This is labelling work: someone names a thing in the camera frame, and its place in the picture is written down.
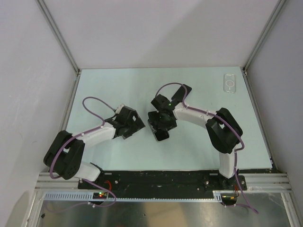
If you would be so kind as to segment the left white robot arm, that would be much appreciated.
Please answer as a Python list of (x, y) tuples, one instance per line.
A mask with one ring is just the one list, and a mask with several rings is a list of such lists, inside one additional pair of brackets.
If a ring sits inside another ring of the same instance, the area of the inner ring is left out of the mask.
[(115, 115), (105, 119), (101, 125), (79, 134), (66, 130), (60, 131), (48, 149), (43, 163), (50, 168), (53, 179), (59, 177), (69, 180), (73, 177), (88, 180), (89, 184), (99, 189), (105, 184), (102, 169), (93, 163), (82, 160), (85, 149), (117, 137), (127, 139), (145, 127), (137, 111), (120, 105)]

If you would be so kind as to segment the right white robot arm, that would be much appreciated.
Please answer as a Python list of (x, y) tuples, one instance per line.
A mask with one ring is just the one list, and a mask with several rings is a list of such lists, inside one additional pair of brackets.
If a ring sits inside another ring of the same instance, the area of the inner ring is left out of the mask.
[(169, 138), (169, 131), (177, 121), (185, 121), (207, 130), (212, 146), (219, 152), (219, 185), (231, 189), (238, 179), (237, 152), (245, 148), (243, 131), (226, 108), (212, 113), (178, 104), (174, 109), (164, 108), (148, 112), (148, 124), (157, 141)]

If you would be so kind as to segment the black smartphone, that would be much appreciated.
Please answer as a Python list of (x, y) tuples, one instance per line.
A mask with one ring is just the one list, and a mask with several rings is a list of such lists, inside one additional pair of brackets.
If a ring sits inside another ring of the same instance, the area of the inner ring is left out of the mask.
[(150, 122), (150, 120), (148, 120), (148, 124), (149, 124), (149, 127), (150, 127), (150, 129), (151, 129), (154, 137), (155, 137), (155, 132), (156, 131), (167, 131), (167, 130), (163, 130), (163, 129), (154, 129), (154, 127), (152, 126), (152, 123)]

